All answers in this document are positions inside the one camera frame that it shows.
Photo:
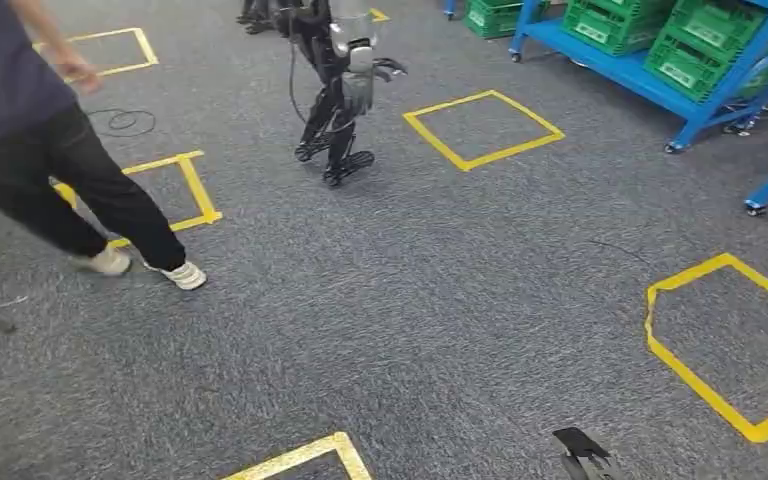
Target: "stacked crates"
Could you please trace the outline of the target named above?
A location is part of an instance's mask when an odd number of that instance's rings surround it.
[[[471,0],[464,23],[481,38],[513,35],[522,10],[522,0]],[[533,20],[539,20],[549,8],[550,0],[542,0]]]
[[[675,0],[571,0],[564,30],[609,55],[649,48]]]
[[[743,2],[679,0],[645,68],[696,102],[708,99],[768,11]]]

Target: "person's hand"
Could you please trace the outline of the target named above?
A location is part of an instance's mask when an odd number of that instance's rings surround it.
[[[89,62],[71,48],[53,52],[51,63],[63,75],[78,85],[82,93],[95,93],[101,88],[101,78]]]

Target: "person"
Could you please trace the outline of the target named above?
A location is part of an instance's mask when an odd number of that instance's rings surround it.
[[[179,288],[207,277],[186,258],[169,222],[110,158],[76,95],[37,53],[22,22],[51,52],[52,64],[85,93],[101,86],[93,67],[64,39],[41,0],[0,0],[0,211],[104,275],[131,258],[108,246],[51,186],[70,185],[101,223],[131,240],[146,266]]]
[[[237,23],[248,25],[246,33],[249,35],[274,30],[269,14],[269,0],[243,0],[243,11],[237,17]]]

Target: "black pants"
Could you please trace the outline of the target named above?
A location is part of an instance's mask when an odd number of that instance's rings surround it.
[[[243,0],[242,16],[269,20],[269,0]]]
[[[61,250],[98,255],[107,240],[51,187],[50,177],[71,186],[105,228],[131,240],[152,267],[184,264],[169,221],[110,158],[77,104],[0,138],[0,211]]]

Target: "yellow tape square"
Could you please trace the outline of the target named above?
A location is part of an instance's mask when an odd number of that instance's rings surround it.
[[[350,480],[372,480],[349,436],[343,432],[321,438],[223,480],[265,480],[331,452],[337,453]]]
[[[154,54],[154,49],[151,48],[151,44],[148,43],[148,38],[145,35],[145,32],[143,32],[142,28],[123,28],[121,30],[113,30],[110,32],[101,32],[101,33],[93,33],[90,35],[81,35],[78,37],[72,37],[68,39],[69,42],[80,42],[81,40],[90,40],[93,38],[102,38],[102,37],[110,37],[112,35],[123,35],[123,34],[133,34],[134,38],[137,40],[137,44],[140,46],[140,50],[142,50],[143,55],[145,56],[145,62],[137,63],[134,65],[125,65],[122,67],[116,67],[111,68],[108,70],[104,70],[103,72],[98,72],[100,76],[106,76],[106,75],[113,75],[116,73],[123,73],[123,72],[130,72],[132,70],[139,70],[140,68],[146,68],[150,67],[152,65],[157,65],[160,63],[157,60],[157,55]],[[34,48],[37,51],[40,51],[42,47],[44,47],[44,43],[35,43]]]
[[[701,265],[697,265],[670,278],[661,280],[647,289],[646,300],[648,311],[644,323],[646,341],[649,344],[649,349],[652,350],[652,353],[654,353],[655,356],[672,368],[684,383],[693,389],[693,391],[705,400],[705,402],[719,413],[720,416],[731,423],[737,431],[742,433],[743,436],[751,442],[764,443],[768,441],[768,418],[758,424],[753,424],[747,420],[736,408],[726,402],[720,394],[715,392],[707,383],[679,360],[675,354],[658,341],[658,339],[655,338],[653,331],[655,301],[658,296],[658,291],[675,290],[724,267],[734,268],[743,276],[768,292],[768,279],[766,277],[755,271],[749,265],[741,262],[734,255],[729,253],[718,255]]]
[[[181,174],[184,176],[184,179],[187,182],[187,186],[190,189],[190,193],[193,195],[193,200],[195,200],[201,215],[171,224],[169,227],[173,232],[179,232],[188,228],[198,227],[199,225],[212,224],[222,218],[222,213],[217,212],[213,207],[213,202],[207,195],[207,191],[204,189],[204,184],[201,182],[201,179],[199,178],[198,173],[196,173],[195,167],[193,166],[193,158],[200,157],[202,155],[204,155],[204,152],[201,150],[196,150],[189,153],[181,153],[175,155],[174,157],[164,158],[154,162],[135,165],[133,167],[128,167],[122,170],[122,172],[126,175],[130,175],[132,173],[145,172],[146,170],[151,170],[154,168],[160,168],[176,163],[178,164],[178,166],[181,168]],[[72,187],[66,185],[65,183],[58,183],[54,185],[54,189],[57,190],[60,196],[69,202],[70,205],[72,205],[72,208],[77,208],[78,195],[75,193]],[[130,243],[131,242],[128,239],[119,238],[111,241],[110,246],[124,247],[126,245],[130,245]]]
[[[499,100],[507,103],[508,105],[524,113],[527,117],[531,118],[532,120],[534,120],[535,122],[543,126],[543,128],[545,128],[546,130],[549,130],[550,132],[549,135],[537,138],[535,140],[530,140],[528,142],[525,142],[519,145],[514,145],[513,147],[509,147],[504,150],[499,150],[498,152],[482,155],[472,160],[465,160],[463,157],[455,153],[455,151],[452,150],[449,146],[443,143],[443,141],[440,140],[439,137],[431,133],[431,130],[429,130],[428,127],[423,125],[422,122],[419,120],[419,117],[421,115],[436,112],[438,110],[443,110],[444,108],[450,108],[456,105],[473,102],[475,100],[480,100],[482,98],[487,98],[487,97],[496,97]],[[407,120],[407,122],[414,128],[414,130],[417,131],[417,133],[419,133],[419,135],[422,138],[424,138],[428,143],[430,143],[434,148],[436,148],[437,151],[442,153],[444,157],[448,158],[449,161],[454,163],[458,168],[460,168],[465,172],[472,170],[473,168],[478,167],[480,165],[484,165],[486,163],[494,162],[496,160],[500,160],[505,157],[510,157],[511,155],[516,155],[526,150],[531,150],[532,148],[542,147],[543,145],[547,145],[552,142],[557,142],[558,140],[562,140],[564,137],[566,137],[566,135],[564,135],[564,133],[558,127],[552,125],[540,115],[537,115],[536,113],[532,112],[531,110],[528,109],[528,107],[521,105],[520,103],[513,100],[512,98],[509,98],[506,95],[503,95],[495,90],[488,90],[486,92],[482,92],[477,95],[472,95],[466,98],[461,98],[459,100],[455,100],[452,102],[441,103],[439,105],[423,108],[422,110],[417,110],[415,112],[405,113],[403,116],[405,117],[405,120]]]
[[[373,22],[386,22],[387,20],[390,20],[390,17],[385,15],[384,12],[378,10],[377,8],[370,8],[369,13],[372,14]]]

